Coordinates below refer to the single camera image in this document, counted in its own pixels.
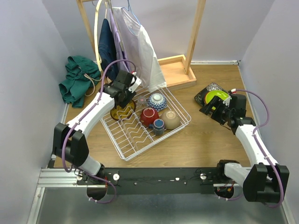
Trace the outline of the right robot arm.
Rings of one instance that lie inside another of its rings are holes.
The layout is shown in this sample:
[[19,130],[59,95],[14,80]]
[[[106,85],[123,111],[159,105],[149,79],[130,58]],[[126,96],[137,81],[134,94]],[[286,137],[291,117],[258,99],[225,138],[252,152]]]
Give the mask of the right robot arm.
[[285,198],[290,171],[271,156],[257,131],[259,127],[246,115],[246,96],[230,92],[225,100],[215,95],[204,101],[200,112],[210,115],[221,125],[228,124],[251,165],[247,170],[237,162],[225,162],[223,167],[216,169],[216,180],[225,183],[232,179],[242,187],[247,201],[279,207]]

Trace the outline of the black floral square plate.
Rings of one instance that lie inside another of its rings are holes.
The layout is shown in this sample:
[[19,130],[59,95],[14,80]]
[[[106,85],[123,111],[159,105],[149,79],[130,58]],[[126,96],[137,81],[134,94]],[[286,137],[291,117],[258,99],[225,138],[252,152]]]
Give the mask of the black floral square plate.
[[204,89],[202,89],[195,97],[194,100],[200,105],[200,106],[204,106],[204,96],[206,93],[208,93],[209,91],[213,91],[213,90],[221,90],[224,91],[228,94],[228,92],[226,90],[224,90],[222,87],[220,87],[218,84],[216,83],[211,83],[208,86],[206,86]]

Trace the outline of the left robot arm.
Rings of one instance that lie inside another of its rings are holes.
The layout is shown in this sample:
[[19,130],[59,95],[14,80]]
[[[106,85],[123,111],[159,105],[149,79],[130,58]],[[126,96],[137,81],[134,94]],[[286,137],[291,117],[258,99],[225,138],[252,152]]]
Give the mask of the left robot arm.
[[103,181],[104,165],[90,156],[86,138],[94,126],[113,108],[124,108],[136,95],[141,80],[136,73],[120,70],[116,79],[104,84],[91,103],[67,124],[54,128],[52,153],[75,167],[87,172],[93,184]]

